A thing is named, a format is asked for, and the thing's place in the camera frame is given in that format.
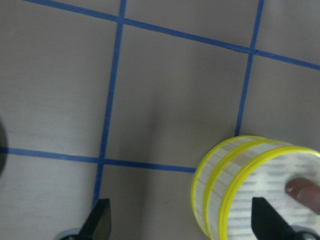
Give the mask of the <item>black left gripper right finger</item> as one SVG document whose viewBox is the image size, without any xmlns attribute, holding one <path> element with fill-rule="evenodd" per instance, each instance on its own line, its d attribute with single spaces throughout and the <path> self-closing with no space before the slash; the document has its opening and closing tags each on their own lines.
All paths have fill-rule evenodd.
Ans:
<svg viewBox="0 0 320 240">
<path fill-rule="evenodd" d="M 253 197 L 251 229 L 258 240 L 292 240 L 296 232 L 263 197 Z"/>
</svg>

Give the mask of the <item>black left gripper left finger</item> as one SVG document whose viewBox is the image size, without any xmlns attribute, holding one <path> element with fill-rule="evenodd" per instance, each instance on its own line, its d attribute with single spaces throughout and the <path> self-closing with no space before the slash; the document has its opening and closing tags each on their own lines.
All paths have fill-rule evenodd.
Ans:
<svg viewBox="0 0 320 240">
<path fill-rule="evenodd" d="M 111 235 L 111 203 L 99 199 L 79 231 L 80 240 L 108 240 Z"/>
</svg>

